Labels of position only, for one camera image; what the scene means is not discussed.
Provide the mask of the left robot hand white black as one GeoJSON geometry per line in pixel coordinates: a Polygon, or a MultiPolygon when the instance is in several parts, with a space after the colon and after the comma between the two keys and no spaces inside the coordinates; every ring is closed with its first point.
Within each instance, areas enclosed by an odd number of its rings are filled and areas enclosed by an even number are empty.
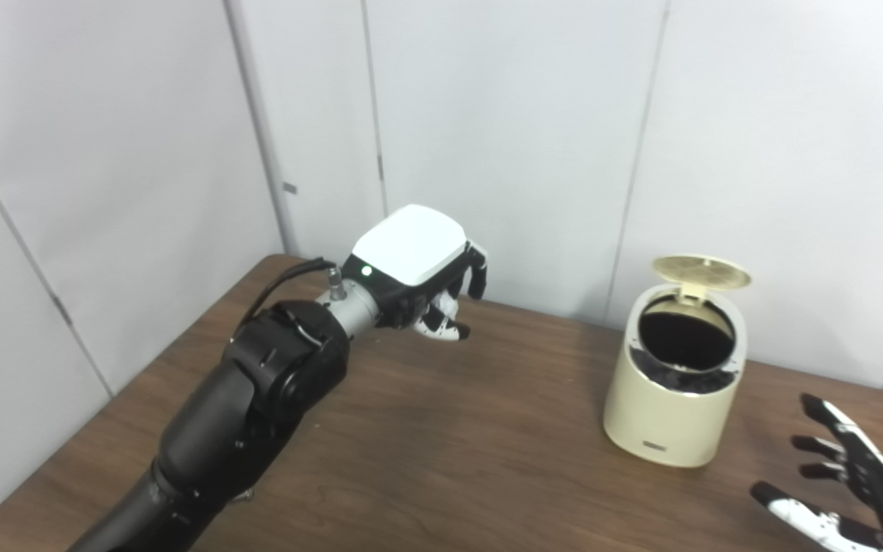
{"type": "Polygon", "coordinates": [[[397,209],[359,238],[341,265],[346,296],[330,311],[348,336],[372,328],[413,329],[435,341],[464,341],[456,321],[463,283],[480,300],[487,252],[444,213],[419,204],[397,209]]]}

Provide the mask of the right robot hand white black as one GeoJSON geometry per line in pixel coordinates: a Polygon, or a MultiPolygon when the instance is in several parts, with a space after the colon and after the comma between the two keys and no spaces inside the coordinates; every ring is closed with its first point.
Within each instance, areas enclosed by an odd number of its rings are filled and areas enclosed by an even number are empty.
{"type": "Polygon", "coordinates": [[[750,496],[823,550],[883,551],[883,453],[838,406],[809,393],[803,393],[799,399],[805,415],[827,427],[834,437],[833,441],[810,435],[791,437],[789,443],[795,449],[825,458],[824,462],[801,465],[799,474],[810,480],[829,479],[847,486],[876,514],[879,527],[820,509],[764,480],[750,486],[750,496]]]}

